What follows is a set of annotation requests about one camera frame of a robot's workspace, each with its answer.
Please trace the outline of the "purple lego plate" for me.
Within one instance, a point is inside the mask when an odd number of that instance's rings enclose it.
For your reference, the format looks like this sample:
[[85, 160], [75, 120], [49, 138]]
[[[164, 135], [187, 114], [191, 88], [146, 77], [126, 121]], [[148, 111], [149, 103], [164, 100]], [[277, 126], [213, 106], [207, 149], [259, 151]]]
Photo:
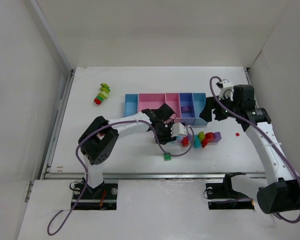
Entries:
[[192, 111], [192, 107], [190, 105], [183, 105], [181, 106], [182, 113], [190, 113]]

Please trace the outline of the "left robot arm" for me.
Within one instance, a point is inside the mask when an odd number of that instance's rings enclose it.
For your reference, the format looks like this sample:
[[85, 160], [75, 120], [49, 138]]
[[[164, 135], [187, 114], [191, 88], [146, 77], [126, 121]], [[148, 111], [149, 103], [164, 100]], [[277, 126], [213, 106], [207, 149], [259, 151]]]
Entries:
[[116, 120], [96, 117], [78, 140], [79, 149], [86, 159], [86, 190], [91, 195], [102, 191], [104, 178], [101, 164], [109, 158], [118, 139], [152, 131], [155, 143], [160, 146], [176, 140], [172, 136], [174, 122], [169, 121], [173, 115], [173, 109], [164, 103], [158, 109], [143, 109]]

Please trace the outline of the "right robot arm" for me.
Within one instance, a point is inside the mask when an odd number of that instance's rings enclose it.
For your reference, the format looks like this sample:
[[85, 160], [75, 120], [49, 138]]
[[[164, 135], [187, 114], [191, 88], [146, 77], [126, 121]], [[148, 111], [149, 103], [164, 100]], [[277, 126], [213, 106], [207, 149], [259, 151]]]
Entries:
[[300, 176], [284, 155], [268, 112], [256, 107], [254, 87], [227, 80], [217, 86], [220, 93], [206, 99], [200, 118], [207, 123], [234, 118], [252, 142], [267, 180], [267, 185], [261, 185], [244, 173], [228, 173], [226, 193], [250, 197], [265, 214], [278, 218], [283, 212], [300, 211]]

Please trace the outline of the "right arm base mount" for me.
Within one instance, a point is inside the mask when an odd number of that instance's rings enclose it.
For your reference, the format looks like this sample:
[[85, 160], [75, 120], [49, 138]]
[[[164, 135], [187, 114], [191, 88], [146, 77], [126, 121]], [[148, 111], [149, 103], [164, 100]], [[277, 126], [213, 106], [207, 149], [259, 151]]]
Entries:
[[209, 210], [254, 210], [254, 201], [247, 195], [235, 191], [232, 185], [232, 178], [247, 175], [242, 172], [225, 174], [222, 182], [205, 183], [203, 196], [208, 200]]

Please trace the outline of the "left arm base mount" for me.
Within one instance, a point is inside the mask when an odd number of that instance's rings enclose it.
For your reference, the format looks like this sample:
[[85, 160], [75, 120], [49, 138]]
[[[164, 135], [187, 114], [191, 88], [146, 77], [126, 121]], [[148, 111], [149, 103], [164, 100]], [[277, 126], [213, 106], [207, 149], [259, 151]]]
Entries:
[[87, 185], [84, 190], [85, 184], [84, 178], [81, 182], [73, 181], [69, 184], [69, 189], [72, 191], [70, 206], [73, 207], [78, 200], [74, 210], [112, 211], [117, 209], [119, 190], [117, 183], [103, 182], [96, 188]]

